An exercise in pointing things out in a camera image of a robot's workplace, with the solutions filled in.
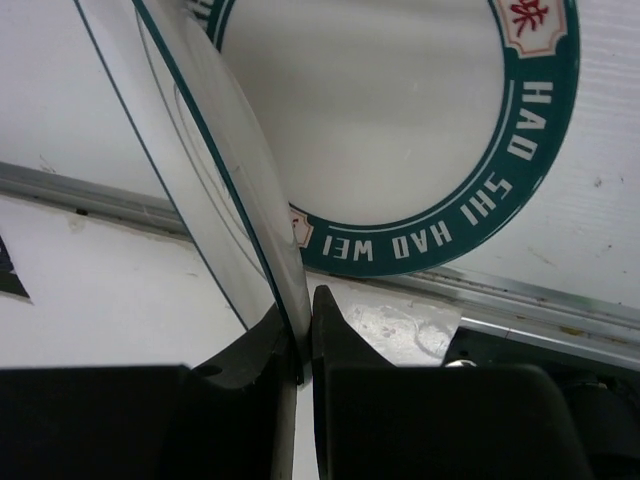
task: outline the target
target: white surface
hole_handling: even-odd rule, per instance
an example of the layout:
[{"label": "white surface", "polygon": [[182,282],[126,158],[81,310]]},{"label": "white surface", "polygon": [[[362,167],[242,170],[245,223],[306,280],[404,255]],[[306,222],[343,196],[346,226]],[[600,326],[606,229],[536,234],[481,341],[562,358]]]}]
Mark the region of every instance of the white surface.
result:
[{"label": "white surface", "polygon": [[424,212],[496,129],[503,58],[487,2],[240,0],[223,45],[289,201],[334,222]]},{"label": "white surface", "polygon": [[[524,210],[453,266],[640,308],[640,3],[578,6],[581,80],[560,156]],[[72,2],[0,9],[0,160],[51,168],[42,154],[60,174],[162,196]]]},{"label": "white surface", "polygon": [[244,329],[192,244],[0,197],[31,301],[0,294],[0,365],[208,359]]},{"label": "white surface", "polygon": [[[31,295],[29,302],[0,294],[0,368],[194,366],[244,331],[190,243],[6,197],[0,235]],[[325,280],[312,276],[310,289]],[[347,320],[368,328],[365,338],[398,363],[437,363],[434,354],[444,354],[460,321],[442,305],[334,280],[330,286]],[[407,336],[430,328],[439,332],[432,341]],[[298,396],[295,479],[318,478],[313,442],[307,386]]]}]

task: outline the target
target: white wall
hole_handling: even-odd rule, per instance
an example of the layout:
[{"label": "white wall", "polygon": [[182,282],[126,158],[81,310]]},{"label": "white wall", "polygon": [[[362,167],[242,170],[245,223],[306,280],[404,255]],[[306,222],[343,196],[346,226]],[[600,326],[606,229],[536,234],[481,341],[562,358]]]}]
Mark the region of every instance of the white wall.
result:
[{"label": "white wall", "polygon": [[[640,308],[640,3],[580,0],[579,93],[540,191],[452,266]],[[68,0],[0,5],[0,161],[163,196]]]}]

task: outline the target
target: chinese character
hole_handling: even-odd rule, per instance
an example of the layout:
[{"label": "chinese character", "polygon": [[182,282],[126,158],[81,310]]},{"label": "chinese character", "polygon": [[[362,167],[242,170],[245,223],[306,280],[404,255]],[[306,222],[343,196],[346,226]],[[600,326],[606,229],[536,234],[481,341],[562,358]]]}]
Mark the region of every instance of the chinese character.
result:
[{"label": "chinese character", "polygon": [[549,7],[540,8],[540,0],[518,0],[519,5],[511,5],[511,11],[517,13],[519,17],[512,20],[516,25],[520,24],[518,28],[518,38],[522,34],[522,31],[527,25],[531,26],[531,30],[534,32],[538,28],[538,25],[544,24],[544,17],[549,13]]}]

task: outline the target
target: white plate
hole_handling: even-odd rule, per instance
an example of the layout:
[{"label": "white plate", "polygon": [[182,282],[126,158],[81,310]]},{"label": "white plate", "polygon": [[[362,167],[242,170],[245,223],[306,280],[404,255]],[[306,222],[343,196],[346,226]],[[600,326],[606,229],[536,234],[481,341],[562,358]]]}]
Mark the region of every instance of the white plate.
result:
[{"label": "white plate", "polygon": [[304,262],[408,273],[527,202],[578,81],[573,0],[188,0],[280,169]]},{"label": "white plate", "polygon": [[311,310],[288,205],[224,61],[181,0],[76,4],[143,149],[229,304],[251,328],[275,297],[306,364]]}]

